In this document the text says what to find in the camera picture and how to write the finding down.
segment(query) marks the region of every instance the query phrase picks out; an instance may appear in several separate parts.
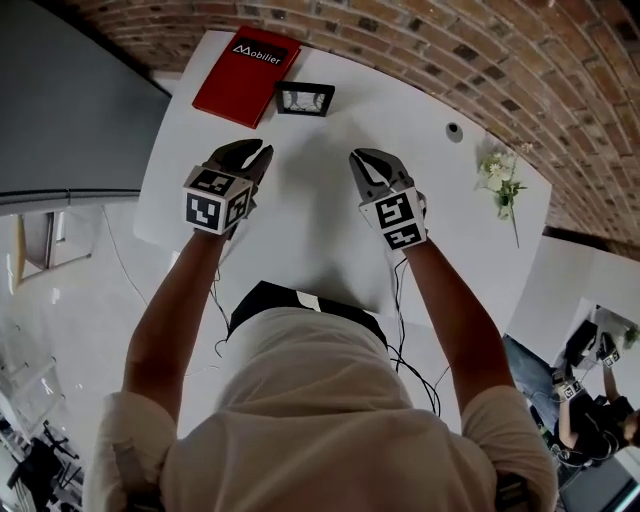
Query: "black shorts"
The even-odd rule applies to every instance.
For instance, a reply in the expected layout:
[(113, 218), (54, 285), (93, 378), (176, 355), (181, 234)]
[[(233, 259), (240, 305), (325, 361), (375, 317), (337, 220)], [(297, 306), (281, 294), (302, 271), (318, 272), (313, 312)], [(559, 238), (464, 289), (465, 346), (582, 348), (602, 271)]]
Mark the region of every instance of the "black shorts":
[[(359, 308), (352, 306), (345, 306), (332, 300), (318, 298), (318, 304), (320, 305), (320, 311), (323, 313), (329, 313), (331, 315), (341, 316), (352, 322), (362, 325), (375, 334), (382, 344), (387, 346), (387, 338), (385, 337), (382, 329), (378, 325), (378, 322), (370, 314), (365, 313)], [(294, 290), (278, 286), (276, 284), (267, 283), (266, 281), (260, 281), (251, 290), (247, 296), (242, 299), (242, 302), (231, 314), (231, 320), (229, 321), (229, 335), (235, 331), (240, 324), (246, 322), (252, 316), (262, 313), (267, 309), (274, 308), (305, 308), (298, 300), (298, 295)]]

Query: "beige shirt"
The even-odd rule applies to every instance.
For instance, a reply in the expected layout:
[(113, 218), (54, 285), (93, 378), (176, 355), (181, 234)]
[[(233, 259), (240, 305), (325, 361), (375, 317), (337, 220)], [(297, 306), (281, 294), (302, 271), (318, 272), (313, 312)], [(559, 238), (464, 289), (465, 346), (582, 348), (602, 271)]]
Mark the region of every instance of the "beige shirt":
[(551, 458), (513, 388), (476, 396), (459, 436), (412, 408), (380, 340), (344, 318), (269, 310), (227, 347), (242, 368), (184, 439), (154, 402), (107, 397), (85, 510), (125, 508), (115, 443), (133, 444), (167, 511), (490, 511), (498, 473), (526, 478), (534, 510), (555, 507)]

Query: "white table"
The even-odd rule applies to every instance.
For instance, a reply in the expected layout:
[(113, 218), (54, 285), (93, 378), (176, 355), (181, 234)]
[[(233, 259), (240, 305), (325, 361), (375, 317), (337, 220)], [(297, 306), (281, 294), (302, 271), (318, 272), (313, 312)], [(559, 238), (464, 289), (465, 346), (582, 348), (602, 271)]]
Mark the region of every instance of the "white table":
[[(474, 122), (417, 89), (355, 62), (302, 48), (288, 80), (327, 83), (336, 93), (326, 118), (280, 115), (272, 101), (256, 130), (191, 106), (232, 34), (207, 32), (191, 58), (158, 133), (140, 195), (136, 235), (180, 251), (187, 174), (223, 144), (258, 137), (275, 156), (223, 257), (219, 295), (238, 304), (263, 279), (395, 315), (390, 257), (358, 211), (349, 153), (373, 147), (401, 158), (427, 197), (430, 236), (501, 331), (513, 314), (540, 240), (551, 186), (520, 160), (528, 190), (516, 202), (520, 249), (510, 222), (497, 219), (488, 191), (474, 191), (477, 147), (494, 140)], [(464, 132), (450, 142), (445, 126)], [(395, 254), (399, 261), (401, 254)], [(413, 276), (402, 294), (407, 321), (430, 324)]]

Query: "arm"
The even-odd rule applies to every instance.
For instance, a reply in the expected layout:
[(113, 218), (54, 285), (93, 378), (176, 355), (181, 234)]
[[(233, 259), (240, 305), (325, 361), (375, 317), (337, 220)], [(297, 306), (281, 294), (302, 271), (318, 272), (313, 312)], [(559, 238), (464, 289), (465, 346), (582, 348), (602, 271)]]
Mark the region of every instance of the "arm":
[(616, 388), (616, 379), (613, 376), (613, 370), (606, 364), (602, 365), (602, 378), (604, 380), (604, 394), (607, 396), (609, 403), (612, 404), (620, 398), (620, 393), (618, 393), (618, 388)]
[(513, 386), (500, 333), (431, 240), (405, 250), (444, 354), (462, 413), (479, 393)]
[(571, 415), (569, 414), (569, 400), (560, 403), (558, 416), (558, 435), (560, 441), (570, 450), (573, 450), (578, 441), (578, 434), (571, 431)]
[(123, 391), (153, 400), (177, 422), (182, 384), (226, 236), (196, 231), (138, 323)]

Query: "picture frame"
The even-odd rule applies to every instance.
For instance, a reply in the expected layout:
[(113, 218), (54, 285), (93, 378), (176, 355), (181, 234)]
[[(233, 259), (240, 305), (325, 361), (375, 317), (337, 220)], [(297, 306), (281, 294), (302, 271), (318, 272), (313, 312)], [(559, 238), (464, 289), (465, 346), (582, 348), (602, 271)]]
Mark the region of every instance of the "picture frame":
[(324, 117), (327, 115), (335, 90), (334, 85), (276, 82), (278, 113)]

